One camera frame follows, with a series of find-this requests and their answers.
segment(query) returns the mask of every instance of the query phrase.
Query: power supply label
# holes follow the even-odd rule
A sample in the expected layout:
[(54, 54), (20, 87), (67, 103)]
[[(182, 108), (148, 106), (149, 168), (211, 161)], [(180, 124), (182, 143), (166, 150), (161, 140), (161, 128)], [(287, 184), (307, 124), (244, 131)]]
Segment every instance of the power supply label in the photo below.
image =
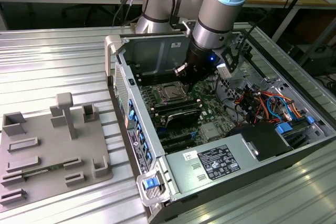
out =
[(198, 157), (211, 180), (240, 170), (237, 161), (226, 145), (200, 152)]

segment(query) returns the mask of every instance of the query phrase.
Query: green circuit board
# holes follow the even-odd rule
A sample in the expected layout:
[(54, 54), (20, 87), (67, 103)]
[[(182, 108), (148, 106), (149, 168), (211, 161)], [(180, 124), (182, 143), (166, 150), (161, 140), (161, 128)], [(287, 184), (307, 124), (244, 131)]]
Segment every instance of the green circuit board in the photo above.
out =
[[(180, 82), (140, 87), (157, 135), (167, 153), (218, 140), (235, 127), (209, 82), (198, 82), (189, 93), (183, 88)], [(183, 111), (181, 103), (189, 101), (195, 101), (192, 106), (200, 110), (199, 117), (192, 123), (181, 122), (172, 129), (166, 127), (166, 115), (158, 115), (158, 108), (165, 105), (174, 107), (176, 104), (176, 111)]]

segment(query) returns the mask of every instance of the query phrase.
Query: motherboard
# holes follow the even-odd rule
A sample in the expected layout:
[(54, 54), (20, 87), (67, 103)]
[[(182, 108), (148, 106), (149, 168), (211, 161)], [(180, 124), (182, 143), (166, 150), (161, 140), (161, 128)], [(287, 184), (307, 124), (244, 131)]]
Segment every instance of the motherboard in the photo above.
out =
[(207, 80), (190, 93), (178, 81), (141, 86), (140, 93), (168, 154), (223, 138), (235, 127)]

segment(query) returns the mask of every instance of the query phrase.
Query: metal worktable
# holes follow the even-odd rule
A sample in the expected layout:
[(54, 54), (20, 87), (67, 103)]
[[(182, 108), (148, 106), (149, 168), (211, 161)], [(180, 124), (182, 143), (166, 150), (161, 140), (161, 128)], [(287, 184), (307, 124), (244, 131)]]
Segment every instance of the metal worktable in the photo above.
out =
[[(236, 29), (248, 29), (236, 24)], [(49, 113), (55, 94), (72, 92), (75, 106), (93, 102), (111, 159), (109, 181), (0, 214), (0, 223), (147, 223), (104, 75), (104, 38), (129, 33), (119, 28), (6, 31), (0, 34), (0, 115)], [(294, 65), (259, 29), (252, 36), (300, 82), (333, 117), (332, 95)], [(267, 76), (274, 69), (253, 61)], [(336, 143), (295, 166), (211, 201), (172, 223), (335, 223)]]

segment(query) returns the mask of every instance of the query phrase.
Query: robotic arm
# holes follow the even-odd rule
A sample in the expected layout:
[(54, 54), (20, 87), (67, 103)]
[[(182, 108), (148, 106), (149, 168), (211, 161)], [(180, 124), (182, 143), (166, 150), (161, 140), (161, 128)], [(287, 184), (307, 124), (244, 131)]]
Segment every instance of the robotic arm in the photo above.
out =
[[(197, 19), (191, 42), (183, 64), (174, 69), (189, 90), (216, 69), (218, 62), (214, 49), (228, 43), (234, 21), (245, 0), (177, 0), (174, 15)], [(143, 16), (136, 33), (162, 33), (171, 31), (169, 16), (172, 0), (144, 0)]]

